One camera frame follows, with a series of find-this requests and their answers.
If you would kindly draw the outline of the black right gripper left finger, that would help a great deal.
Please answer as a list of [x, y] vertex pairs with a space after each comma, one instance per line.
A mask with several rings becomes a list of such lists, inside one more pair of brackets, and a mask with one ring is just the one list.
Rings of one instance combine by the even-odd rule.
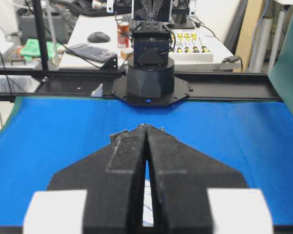
[[85, 234], [133, 234], [142, 225], [147, 130], [120, 132], [111, 143], [54, 173], [47, 189], [87, 190]]

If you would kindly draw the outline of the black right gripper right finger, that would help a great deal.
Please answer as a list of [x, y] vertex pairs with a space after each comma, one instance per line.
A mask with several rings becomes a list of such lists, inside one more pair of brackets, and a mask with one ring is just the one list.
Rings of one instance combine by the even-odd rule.
[[154, 226], [164, 234], [211, 234], [208, 188], [247, 188], [242, 173], [146, 126]]

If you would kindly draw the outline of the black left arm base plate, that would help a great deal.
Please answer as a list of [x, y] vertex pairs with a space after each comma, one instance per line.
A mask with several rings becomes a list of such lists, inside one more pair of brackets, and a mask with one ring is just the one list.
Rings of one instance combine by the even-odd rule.
[[112, 85], [112, 95], [129, 105], [137, 107], [167, 107], [189, 98], [190, 84], [180, 78], [174, 78], [174, 89], [170, 94], [133, 94], [127, 90], [127, 78], [117, 78]]

